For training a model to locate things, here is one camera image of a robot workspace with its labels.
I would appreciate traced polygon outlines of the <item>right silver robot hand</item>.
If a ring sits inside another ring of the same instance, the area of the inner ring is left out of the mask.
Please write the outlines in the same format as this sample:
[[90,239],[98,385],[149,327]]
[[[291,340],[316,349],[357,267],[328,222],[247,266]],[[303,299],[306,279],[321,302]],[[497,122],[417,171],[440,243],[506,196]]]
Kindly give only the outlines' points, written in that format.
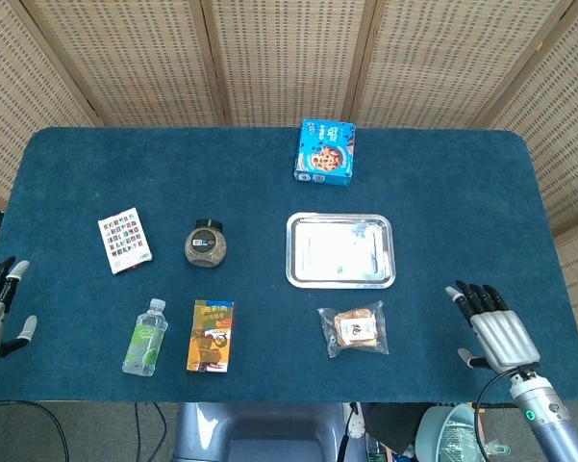
[[493,286],[457,280],[456,288],[447,286],[445,292],[460,309],[484,352],[483,357],[477,357],[466,348],[458,349],[470,368],[503,373],[540,363],[540,354],[523,322]]

